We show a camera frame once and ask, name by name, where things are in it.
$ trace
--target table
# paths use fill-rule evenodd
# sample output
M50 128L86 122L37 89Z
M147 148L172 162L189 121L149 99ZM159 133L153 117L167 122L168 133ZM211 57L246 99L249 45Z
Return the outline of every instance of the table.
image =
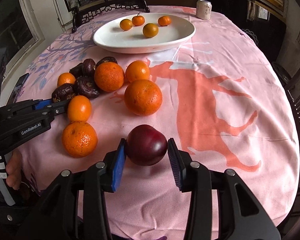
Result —
M116 149L137 125L149 124L179 149L211 170L233 168L250 187L278 225L294 202L299 179L299 144L292 112L263 53L225 16L212 13L210 21L195 17L194 8L150 7L184 17L196 27L195 36L179 48L153 54L124 55L94 45L93 33L115 18L135 11L114 10L60 35L29 66L30 76L19 100L50 98L58 76L86 58L96 62L114 56L125 69L134 60L150 64L151 79L161 88L163 103L148 117L130 113L122 100L126 86L92 100L88 122L95 128L96 150L81 159L62 147L66 115L51 129L20 146L26 177L38 193L65 169L83 171ZM151 167L126 161L122 182L106 194L112 233L132 239L183 239L189 193L175 186L168 156ZM82 215L82 195L79 215ZM212 237L218 236L218 204L213 192Z

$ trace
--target orange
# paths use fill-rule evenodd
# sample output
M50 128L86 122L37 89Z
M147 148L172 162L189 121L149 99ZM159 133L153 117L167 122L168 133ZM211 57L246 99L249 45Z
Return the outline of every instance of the orange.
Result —
M122 87L124 71L114 62L102 63L96 68L94 81L103 91L113 92Z
M149 79L150 70L149 67L141 60L136 60L127 67L126 77L129 82L133 82L138 79Z
M93 152L98 144L98 137L90 124L76 121L63 130L61 141L67 153L80 158Z
M143 35L147 38L152 38L156 36L159 32L159 28L156 24L147 23L142 29Z
M158 19L158 24L161 26L168 26L171 23L169 16L162 16Z
M132 17L132 23L134 26L141 26L145 23L145 19L143 16L137 14L137 16Z
M132 28L132 21L130 21L129 19L123 19L120 22L120 28L124 31L130 30Z
M136 115L151 115L160 108L162 93L152 81L136 80L126 88L124 102L127 108Z
M75 77L71 73L63 73L58 77L57 86L61 86L65 83L74 84L75 83Z
M75 96L68 105L68 118L71 122L84 121L86 122L92 111L92 105L89 99L85 96Z

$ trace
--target white plate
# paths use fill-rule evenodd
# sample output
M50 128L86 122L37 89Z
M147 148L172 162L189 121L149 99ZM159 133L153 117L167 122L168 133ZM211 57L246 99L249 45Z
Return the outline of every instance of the white plate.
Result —
M143 26L133 26L128 31L123 31L119 24L123 19L132 19L134 15L121 17L108 22L100 27L93 35L93 41L100 47L118 53L149 53L178 47L189 40L195 33L194 25L186 19L163 13L143 13L145 24L154 23L158 25L158 19L169 16L171 24L159 26L159 33L153 38L146 38Z

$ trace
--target white can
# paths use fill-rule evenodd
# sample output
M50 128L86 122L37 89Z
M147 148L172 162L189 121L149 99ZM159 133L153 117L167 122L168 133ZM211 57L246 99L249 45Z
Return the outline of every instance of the white can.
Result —
M211 17L212 4L206 0L197 1L196 17L208 21Z

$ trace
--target silver bolt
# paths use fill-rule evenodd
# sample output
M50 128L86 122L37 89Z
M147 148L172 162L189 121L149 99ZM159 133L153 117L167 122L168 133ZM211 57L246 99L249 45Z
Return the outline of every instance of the silver bolt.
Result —
M104 162L98 162L98 163L96 163L96 167L98 168L98 169L102 169L102 168L104 168L106 166L106 164L104 163Z
M191 162L190 166L193 167L193 168L195 168L195 169L197 169L197 168L200 167L200 163L198 163L198 162Z
M68 177L69 175L70 175L70 171L68 171L68 170L64 170L61 172L62 177Z
M226 173L229 175L229 176L234 176L235 175L235 171L233 169L227 169L226 170Z

